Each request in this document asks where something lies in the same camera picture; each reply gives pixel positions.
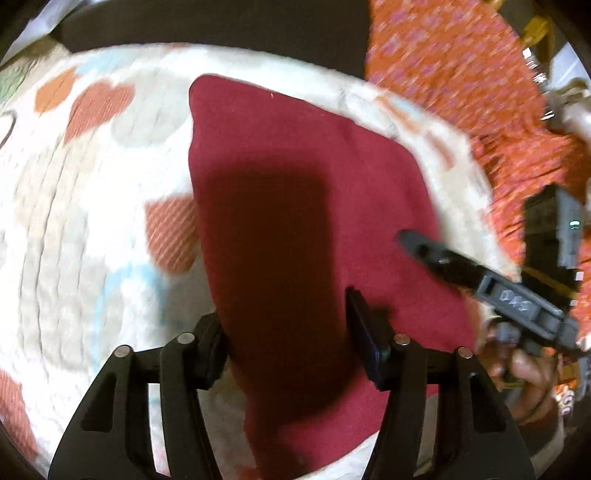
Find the right hand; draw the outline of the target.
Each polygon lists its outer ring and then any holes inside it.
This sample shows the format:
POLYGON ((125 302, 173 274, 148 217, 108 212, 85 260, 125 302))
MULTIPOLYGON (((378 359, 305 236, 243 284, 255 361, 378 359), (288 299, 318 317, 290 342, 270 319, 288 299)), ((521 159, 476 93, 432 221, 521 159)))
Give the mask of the right hand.
POLYGON ((501 343, 497 325, 489 322, 479 360, 498 390, 506 387, 507 375, 522 382, 521 392, 509 406, 518 425, 540 421, 558 410, 555 390, 560 368, 557 356, 547 353, 541 357, 530 356, 517 347, 501 343))

